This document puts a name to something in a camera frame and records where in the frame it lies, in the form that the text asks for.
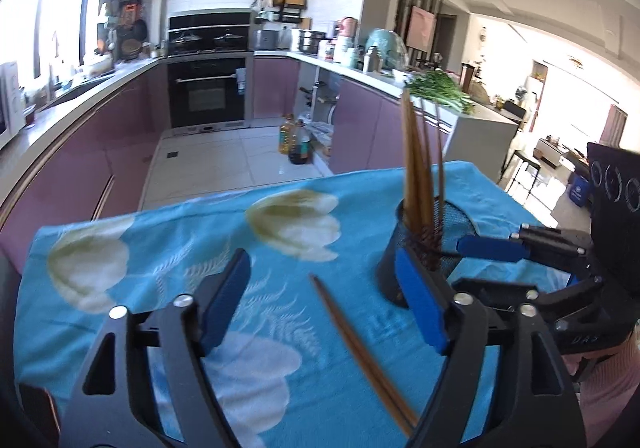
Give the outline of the person's right hand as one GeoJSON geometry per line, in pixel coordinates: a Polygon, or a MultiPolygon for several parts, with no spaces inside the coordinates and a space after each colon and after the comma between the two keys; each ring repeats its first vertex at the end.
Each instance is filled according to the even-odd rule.
{"type": "Polygon", "coordinates": [[[634,332],[617,346],[607,350],[563,357],[571,376],[577,376],[581,364],[590,372],[580,376],[579,405],[584,420],[588,447],[612,431],[639,387],[639,347],[634,332]]]}

